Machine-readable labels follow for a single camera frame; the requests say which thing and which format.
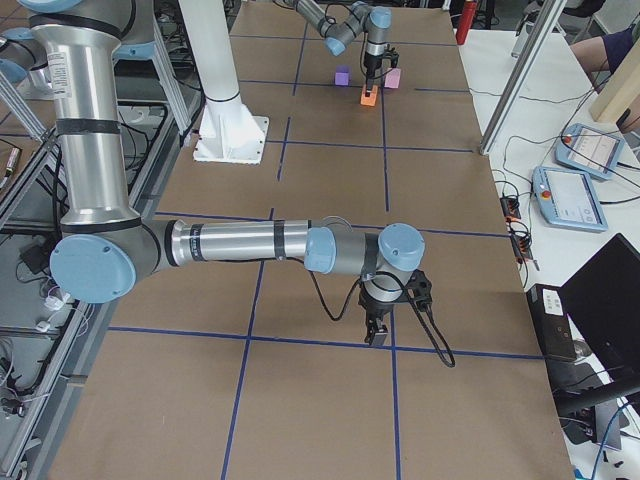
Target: white pillar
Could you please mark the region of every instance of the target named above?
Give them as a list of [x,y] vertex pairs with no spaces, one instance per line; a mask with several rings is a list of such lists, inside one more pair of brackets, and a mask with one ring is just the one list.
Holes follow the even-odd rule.
[[207,96],[199,161],[260,163],[269,119],[242,103],[222,0],[180,0],[182,16]]

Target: orange block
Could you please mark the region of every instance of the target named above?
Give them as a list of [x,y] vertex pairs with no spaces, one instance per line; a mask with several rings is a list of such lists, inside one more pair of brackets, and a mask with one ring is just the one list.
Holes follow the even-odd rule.
[[366,85],[362,86],[362,93],[360,94],[361,105],[366,105],[367,107],[375,107],[377,98],[378,98],[377,85],[373,86],[373,90],[371,90],[371,93],[369,94],[368,97],[367,97],[367,86]]

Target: red cylinder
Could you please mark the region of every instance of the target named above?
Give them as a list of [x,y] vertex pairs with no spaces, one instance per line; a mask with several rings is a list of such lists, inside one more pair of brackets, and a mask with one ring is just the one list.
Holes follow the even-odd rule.
[[476,14],[476,7],[478,2],[476,0],[466,0],[464,2],[464,8],[462,9],[462,16],[458,22],[458,31],[456,32],[456,42],[458,45],[464,45],[467,40],[467,33],[473,24],[473,17]]

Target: person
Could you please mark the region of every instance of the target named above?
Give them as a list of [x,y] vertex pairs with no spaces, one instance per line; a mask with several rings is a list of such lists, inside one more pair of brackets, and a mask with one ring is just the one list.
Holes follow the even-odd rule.
[[[571,51],[593,82],[592,74],[606,70],[614,74],[639,37],[640,22],[621,32],[574,43]],[[617,123],[622,133],[628,133],[640,126],[639,120],[640,96],[636,97]]]

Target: blue cable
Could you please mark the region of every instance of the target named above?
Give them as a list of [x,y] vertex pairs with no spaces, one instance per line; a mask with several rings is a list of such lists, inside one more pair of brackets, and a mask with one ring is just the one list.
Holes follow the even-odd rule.
[[618,410],[616,410],[616,413],[613,414],[613,416],[611,417],[611,420],[609,420],[609,424],[607,425],[607,429],[604,431],[604,437],[602,437],[602,442],[600,442],[600,448],[598,449],[598,455],[596,455],[596,461],[593,464],[593,470],[591,471],[591,480],[595,480],[596,478],[596,471],[598,470],[598,465],[600,462],[600,456],[602,455],[602,452],[604,451],[604,446],[607,443],[607,438],[609,437],[609,432],[611,430],[611,425],[613,425],[613,422],[620,416],[620,414],[622,413],[622,410],[624,410],[625,408],[627,408],[630,404],[629,403],[625,403],[624,405],[620,405],[618,407]]

